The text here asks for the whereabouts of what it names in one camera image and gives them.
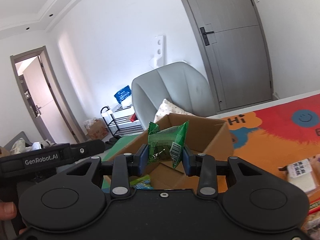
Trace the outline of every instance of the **person's hand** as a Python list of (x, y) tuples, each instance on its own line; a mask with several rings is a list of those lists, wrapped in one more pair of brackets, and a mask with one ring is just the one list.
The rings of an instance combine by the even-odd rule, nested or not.
[[(17, 207), (13, 202), (0, 202), (0, 221), (14, 219), (17, 216)], [(19, 234), (22, 234), (25, 229), (21, 229)]]

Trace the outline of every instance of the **blue gripper pad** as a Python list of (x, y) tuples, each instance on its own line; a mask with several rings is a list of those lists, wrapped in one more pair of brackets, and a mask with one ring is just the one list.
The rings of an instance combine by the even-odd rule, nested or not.
[(186, 148), (182, 150), (182, 165), (187, 176), (191, 176), (191, 166), (189, 162), (189, 154)]
[(142, 175), (144, 172), (144, 169), (146, 168), (148, 164), (148, 156), (149, 156), (149, 146), (146, 145), (145, 148), (143, 149), (142, 153), (140, 154), (140, 162), (139, 162), (139, 167), (138, 171), (139, 174)]

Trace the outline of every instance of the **orange play mat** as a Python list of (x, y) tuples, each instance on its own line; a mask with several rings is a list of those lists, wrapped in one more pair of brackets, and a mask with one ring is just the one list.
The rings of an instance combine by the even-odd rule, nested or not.
[[(223, 118), (238, 156), (282, 179), (278, 170), (320, 153), (320, 95)], [(226, 185), (219, 180), (220, 192)], [(315, 193), (310, 200), (320, 197)]]

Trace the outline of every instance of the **cardboard package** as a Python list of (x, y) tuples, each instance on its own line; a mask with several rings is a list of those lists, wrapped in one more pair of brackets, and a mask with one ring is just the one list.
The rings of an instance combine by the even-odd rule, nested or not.
[(0, 146), (0, 158), (1, 157), (6, 157), (9, 156), (10, 152), (8, 152), (6, 149), (4, 149), (3, 147)]
[[(182, 125), (186, 121), (189, 121), (189, 128), (185, 144), (194, 154), (205, 153), (214, 156), (216, 160), (220, 161), (225, 161), (229, 156), (233, 155), (231, 133), (224, 120), (169, 114), (159, 120), (157, 124), (160, 130), (163, 130), (172, 126)], [(123, 153), (135, 154), (142, 144), (147, 143), (148, 132), (145, 131), (116, 155)], [(172, 161), (152, 163), (146, 167), (145, 174), (151, 176), (151, 185), (154, 189), (192, 188), (196, 190), (199, 182), (199, 177), (185, 175), (182, 163), (174, 170)]]
[(85, 124), (85, 128), (88, 131), (88, 136), (92, 140), (102, 140), (108, 135), (108, 130), (100, 119), (90, 120), (87, 124)]

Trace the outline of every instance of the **door handle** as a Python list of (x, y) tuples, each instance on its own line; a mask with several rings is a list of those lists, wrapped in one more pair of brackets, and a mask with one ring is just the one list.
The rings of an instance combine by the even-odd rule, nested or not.
[(39, 115), (41, 115), (40, 108), (41, 108), (41, 107), (38, 107), (38, 106), (36, 105), (36, 111), (37, 111), (37, 113), (38, 113)]
[(205, 32), (204, 27), (201, 27), (201, 28), (200, 28), (200, 31), (201, 31), (201, 34), (202, 34), (202, 37), (203, 37), (203, 40), (204, 40), (204, 44), (205, 44), (206, 46), (209, 46), (210, 43), (209, 43), (207, 34), (212, 34), (212, 33), (214, 33), (214, 32)]

